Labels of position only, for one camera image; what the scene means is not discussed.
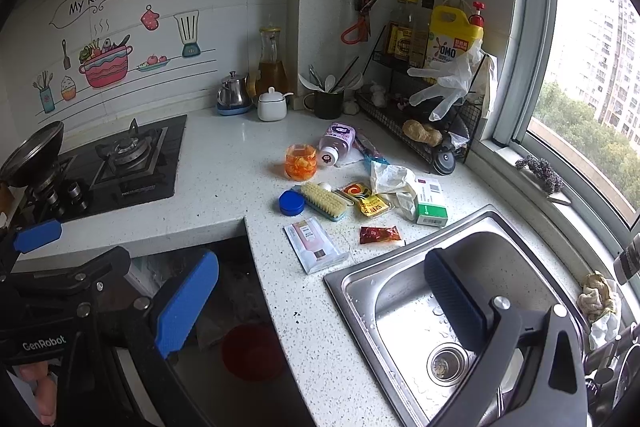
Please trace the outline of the person's left hand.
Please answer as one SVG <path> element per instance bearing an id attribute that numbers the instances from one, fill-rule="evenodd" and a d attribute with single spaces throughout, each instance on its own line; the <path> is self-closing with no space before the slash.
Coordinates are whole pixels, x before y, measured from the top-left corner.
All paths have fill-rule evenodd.
<path id="1" fill-rule="evenodd" d="M 41 361 L 17 367 L 23 381 L 32 386 L 32 406 L 36 418 L 45 426 L 53 426 L 56 421 L 56 395 L 58 388 L 49 374 L 49 362 Z"/>

